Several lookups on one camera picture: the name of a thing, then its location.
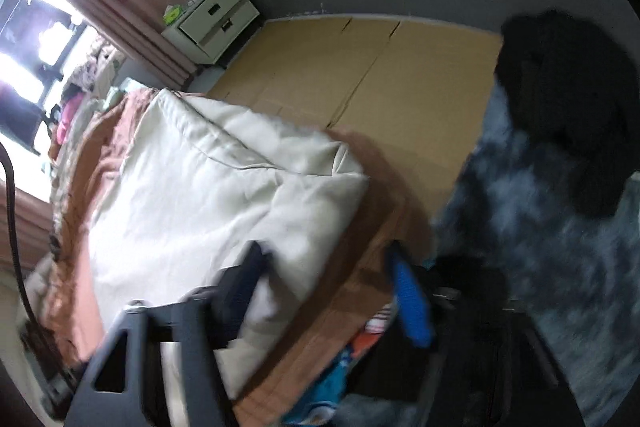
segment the bed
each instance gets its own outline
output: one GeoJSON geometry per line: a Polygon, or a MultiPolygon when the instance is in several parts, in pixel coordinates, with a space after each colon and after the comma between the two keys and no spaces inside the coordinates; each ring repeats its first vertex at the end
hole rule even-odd
{"type": "MultiPolygon", "coordinates": [[[[91,356],[132,298],[160,305],[214,283],[248,239],[279,253],[242,338],[217,353],[243,426],[287,412],[388,302],[389,239],[405,238],[422,255],[430,247],[420,204],[365,137],[299,129],[202,96],[141,89],[104,114],[89,100],[60,160],[52,202],[61,248],[42,323],[68,363],[91,356]],[[189,182],[178,189],[181,176],[189,182]],[[171,230],[162,241],[159,223],[171,230]],[[221,235],[228,229],[235,235],[221,235]],[[143,248],[152,254],[132,262],[143,248]],[[141,285],[150,277],[163,283],[141,285]]],[[[172,422],[184,425],[172,346],[164,355],[172,422]]]]}

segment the cardboard sheet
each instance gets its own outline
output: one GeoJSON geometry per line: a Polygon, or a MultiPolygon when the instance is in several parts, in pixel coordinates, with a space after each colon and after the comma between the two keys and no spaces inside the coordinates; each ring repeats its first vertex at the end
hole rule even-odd
{"type": "Polygon", "coordinates": [[[448,24],[270,22],[208,96],[366,134],[433,214],[478,139],[499,50],[498,35],[448,24]]]}

